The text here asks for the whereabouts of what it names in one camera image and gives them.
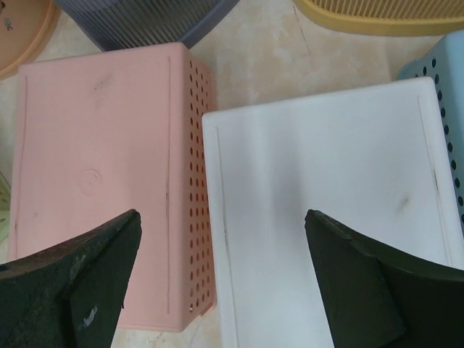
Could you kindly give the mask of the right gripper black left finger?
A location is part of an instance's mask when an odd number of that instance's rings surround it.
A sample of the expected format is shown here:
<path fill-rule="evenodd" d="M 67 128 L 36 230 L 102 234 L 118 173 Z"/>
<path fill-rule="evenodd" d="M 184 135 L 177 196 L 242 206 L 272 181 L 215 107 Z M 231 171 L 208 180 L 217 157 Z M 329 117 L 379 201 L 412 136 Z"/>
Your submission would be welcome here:
<path fill-rule="evenodd" d="M 1 346 L 110 347 L 140 242 L 128 210 L 1 265 Z"/>

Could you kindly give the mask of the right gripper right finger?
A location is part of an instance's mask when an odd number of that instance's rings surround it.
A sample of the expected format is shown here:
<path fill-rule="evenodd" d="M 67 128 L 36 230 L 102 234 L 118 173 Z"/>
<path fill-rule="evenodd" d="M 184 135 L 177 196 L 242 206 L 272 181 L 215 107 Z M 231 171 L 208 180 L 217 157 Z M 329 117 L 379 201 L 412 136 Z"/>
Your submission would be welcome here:
<path fill-rule="evenodd" d="M 463 271 L 365 236 L 318 210 L 305 231 L 335 347 L 462 347 Z"/>

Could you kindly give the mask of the green plastic basket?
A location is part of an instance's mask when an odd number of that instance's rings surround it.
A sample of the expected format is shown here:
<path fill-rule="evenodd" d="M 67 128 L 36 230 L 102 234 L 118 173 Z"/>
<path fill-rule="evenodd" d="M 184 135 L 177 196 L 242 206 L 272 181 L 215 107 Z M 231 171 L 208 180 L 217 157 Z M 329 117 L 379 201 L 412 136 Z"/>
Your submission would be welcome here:
<path fill-rule="evenodd" d="M 0 180 L 0 242 L 2 242 L 9 234 L 11 188 L 2 173 Z"/>

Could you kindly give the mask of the white plastic basket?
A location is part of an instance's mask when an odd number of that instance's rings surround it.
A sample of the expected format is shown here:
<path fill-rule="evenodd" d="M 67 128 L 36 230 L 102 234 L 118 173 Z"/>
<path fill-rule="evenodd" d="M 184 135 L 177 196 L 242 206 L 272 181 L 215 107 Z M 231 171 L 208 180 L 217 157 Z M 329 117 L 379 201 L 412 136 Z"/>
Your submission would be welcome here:
<path fill-rule="evenodd" d="M 463 232 L 430 78 L 204 116 L 224 347 L 331 347 L 308 210 L 463 267 Z"/>

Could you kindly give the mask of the pink plastic basket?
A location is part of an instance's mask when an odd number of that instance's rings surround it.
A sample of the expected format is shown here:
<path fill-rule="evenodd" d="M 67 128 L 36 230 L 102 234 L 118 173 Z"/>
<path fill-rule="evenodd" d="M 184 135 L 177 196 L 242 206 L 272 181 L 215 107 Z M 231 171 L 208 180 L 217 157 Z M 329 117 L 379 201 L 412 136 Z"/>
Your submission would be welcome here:
<path fill-rule="evenodd" d="M 119 327 L 183 331 L 215 304 L 202 136 L 214 72 L 167 43 L 23 65 L 18 88 L 9 258 L 135 209 Z"/>

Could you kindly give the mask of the blue plastic basket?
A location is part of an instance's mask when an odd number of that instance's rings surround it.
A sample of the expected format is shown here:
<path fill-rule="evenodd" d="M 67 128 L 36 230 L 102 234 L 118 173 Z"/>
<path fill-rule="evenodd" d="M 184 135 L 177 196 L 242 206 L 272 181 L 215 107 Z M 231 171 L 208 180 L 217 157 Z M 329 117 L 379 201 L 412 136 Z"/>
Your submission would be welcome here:
<path fill-rule="evenodd" d="M 447 144 L 460 219 L 463 219 L 463 32 L 443 36 L 424 56 L 408 62 L 397 79 L 430 77 Z"/>

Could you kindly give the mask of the peach capybara print bucket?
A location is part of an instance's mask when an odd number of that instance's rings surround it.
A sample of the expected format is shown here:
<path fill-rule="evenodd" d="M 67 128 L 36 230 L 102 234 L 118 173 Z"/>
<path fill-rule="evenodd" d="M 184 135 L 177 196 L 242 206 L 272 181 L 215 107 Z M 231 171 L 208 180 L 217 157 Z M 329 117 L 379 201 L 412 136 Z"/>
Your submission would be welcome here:
<path fill-rule="evenodd" d="M 60 16 L 49 0 L 1 1 L 1 79 L 33 61 L 49 42 Z"/>

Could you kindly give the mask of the grey slatted waste bin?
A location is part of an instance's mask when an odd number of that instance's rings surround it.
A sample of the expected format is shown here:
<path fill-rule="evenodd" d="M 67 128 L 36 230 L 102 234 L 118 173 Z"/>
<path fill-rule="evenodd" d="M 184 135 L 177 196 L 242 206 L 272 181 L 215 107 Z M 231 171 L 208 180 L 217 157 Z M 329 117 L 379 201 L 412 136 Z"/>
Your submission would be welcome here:
<path fill-rule="evenodd" d="M 202 40 L 238 0 L 61 0 L 69 15 L 102 51 Z"/>

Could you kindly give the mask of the yellow slatted waste bin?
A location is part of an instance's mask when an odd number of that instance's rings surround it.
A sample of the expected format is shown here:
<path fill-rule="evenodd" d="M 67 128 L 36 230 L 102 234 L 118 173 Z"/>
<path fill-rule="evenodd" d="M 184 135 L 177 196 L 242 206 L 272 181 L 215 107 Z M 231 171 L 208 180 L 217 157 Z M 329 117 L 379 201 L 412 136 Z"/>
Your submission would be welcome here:
<path fill-rule="evenodd" d="M 455 0 L 299 0 L 315 24 L 369 36 L 438 36 L 463 29 L 463 2 Z"/>

